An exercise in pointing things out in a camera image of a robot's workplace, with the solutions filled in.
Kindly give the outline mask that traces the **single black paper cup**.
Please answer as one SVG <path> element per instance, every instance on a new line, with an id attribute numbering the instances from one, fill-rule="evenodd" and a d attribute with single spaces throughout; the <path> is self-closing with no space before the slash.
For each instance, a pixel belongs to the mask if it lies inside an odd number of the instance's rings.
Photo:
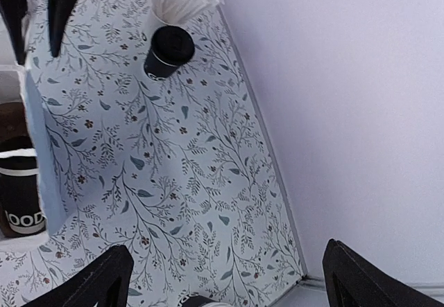
<path id="1" fill-rule="evenodd" d="M 36 158 L 1 160 L 1 230 L 6 237 L 32 236 L 45 230 L 37 178 Z"/>

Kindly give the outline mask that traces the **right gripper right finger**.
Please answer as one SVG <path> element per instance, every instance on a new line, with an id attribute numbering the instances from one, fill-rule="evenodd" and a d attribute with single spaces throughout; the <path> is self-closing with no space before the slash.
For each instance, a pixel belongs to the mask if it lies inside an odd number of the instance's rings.
<path id="1" fill-rule="evenodd" d="M 323 255 L 330 306 L 441 307 L 439 302 L 385 274 L 339 240 L 331 239 Z"/>

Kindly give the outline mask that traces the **light blue paper bag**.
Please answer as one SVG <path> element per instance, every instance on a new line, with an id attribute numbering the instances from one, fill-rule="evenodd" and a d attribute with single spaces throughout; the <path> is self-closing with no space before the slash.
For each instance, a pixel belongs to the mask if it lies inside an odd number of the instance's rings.
<path id="1" fill-rule="evenodd" d="M 21 102 L 24 105 L 28 133 L 33 148 L 1 151 L 1 160 L 9 157 L 34 157 L 38 168 L 37 190 L 40 208 L 44 215 L 44 231 L 18 238 L 8 238 L 1 230 L 2 252 L 29 252 L 47 243 L 65 223 L 67 214 L 53 169 L 51 142 L 46 131 L 46 121 L 40 93 L 26 68 L 15 65 L 1 66 L 1 104 Z"/>

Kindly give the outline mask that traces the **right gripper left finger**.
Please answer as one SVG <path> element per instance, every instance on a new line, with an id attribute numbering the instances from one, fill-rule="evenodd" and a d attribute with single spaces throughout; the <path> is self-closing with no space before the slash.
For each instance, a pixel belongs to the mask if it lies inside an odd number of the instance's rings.
<path id="1" fill-rule="evenodd" d="M 68 281 L 24 306 L 126 306 L 133 266 L 126 246 L 112 246 Z"/>

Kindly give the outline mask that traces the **brown cardboard cup carrier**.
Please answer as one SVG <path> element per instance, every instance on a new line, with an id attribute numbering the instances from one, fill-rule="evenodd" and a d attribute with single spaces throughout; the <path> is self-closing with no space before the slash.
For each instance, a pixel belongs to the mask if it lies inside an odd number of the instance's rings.
<path id="1" fill-rule="evenodd" d="M 33 148 L 28 133 L 24 105 L 21 102 L 1 104 L 1 151 Z"/>

